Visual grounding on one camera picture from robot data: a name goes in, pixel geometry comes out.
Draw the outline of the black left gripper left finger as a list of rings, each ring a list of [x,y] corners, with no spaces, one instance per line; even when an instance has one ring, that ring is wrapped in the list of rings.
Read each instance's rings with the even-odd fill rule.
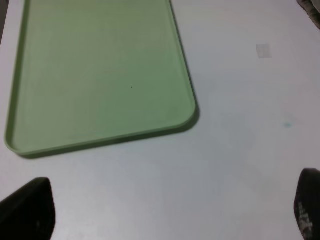
[[[51,182],[37,177],[0,202],[2,240],[49,240],[56,224]]]

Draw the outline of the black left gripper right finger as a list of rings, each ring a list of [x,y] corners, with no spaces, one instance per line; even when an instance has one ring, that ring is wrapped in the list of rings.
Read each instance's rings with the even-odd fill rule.
[[[305,240],[320,238],[320,171],[302,170],[294,199],[294,215]]]

